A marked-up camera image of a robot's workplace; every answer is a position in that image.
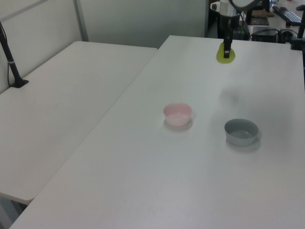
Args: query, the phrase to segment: keyboard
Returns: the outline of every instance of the keyboard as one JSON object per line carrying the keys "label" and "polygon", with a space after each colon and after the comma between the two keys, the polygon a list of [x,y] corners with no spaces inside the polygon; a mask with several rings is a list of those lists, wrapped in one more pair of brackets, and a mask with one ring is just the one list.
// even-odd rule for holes
{"label": "keyboard", "polygon": [[289,11],[286,7],[273,6],[272,9],[274,9],[274,12],[281,18],[283,18],[285,21],[291,21],[291,25],[301,24],[301,19],[294,13]]}

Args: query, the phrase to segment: pink bowl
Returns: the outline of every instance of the pink bowl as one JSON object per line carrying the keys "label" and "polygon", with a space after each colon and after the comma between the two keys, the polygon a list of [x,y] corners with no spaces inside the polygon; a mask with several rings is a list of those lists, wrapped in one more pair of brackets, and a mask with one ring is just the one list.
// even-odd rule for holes
{"label": "pink bowl", "polygon": [[163,113],[168,124],[181,126],[190,121],[192,108],[184,103],[168,104],[163,109]]}

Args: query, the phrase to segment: table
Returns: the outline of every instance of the table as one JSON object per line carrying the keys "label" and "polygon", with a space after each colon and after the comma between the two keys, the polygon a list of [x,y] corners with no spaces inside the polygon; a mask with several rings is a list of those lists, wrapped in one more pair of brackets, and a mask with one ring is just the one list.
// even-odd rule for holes
{"label": "table", "polygon": [[0,196],[29,204],[156,49],[75,42],[0,95]]}
{"label": "table", "polygon": [[[302,53],[233,41],[220,64],[221,42],[170,36],[11,229],[303,229]],[[189,125],[164,122],[172,102]],[[226,142],[233,118],[260,140]]]}

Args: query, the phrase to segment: white wall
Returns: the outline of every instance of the white wall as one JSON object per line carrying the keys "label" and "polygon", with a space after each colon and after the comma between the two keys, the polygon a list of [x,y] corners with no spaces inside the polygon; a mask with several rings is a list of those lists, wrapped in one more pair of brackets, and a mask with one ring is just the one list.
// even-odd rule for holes
{"label": "white wall", "polygon": [[[8,1],[0,0],[0,6]],[[47,0],[2,25],[22,78],[74,41],[81,40],[73,0]],[[7,60],[0,48],[0,93],[8,88],[6,71]]]}
{"label": "white wall", "polygon": [[208,0],[78,2],[91,42],[159,48],[169,35],[205,35]]}

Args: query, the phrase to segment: yellow object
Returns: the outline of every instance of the yellow object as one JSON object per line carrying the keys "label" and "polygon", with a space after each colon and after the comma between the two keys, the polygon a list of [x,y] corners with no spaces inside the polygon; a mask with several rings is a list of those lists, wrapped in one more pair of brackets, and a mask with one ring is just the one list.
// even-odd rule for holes
{"label": "yellow object", "polygon": [[224,43],[221,43],[216,54],[216,60],[219,63],[231,63],[235,59],[235,52],[233,49],[230,51],[229,58],[224,58]]}

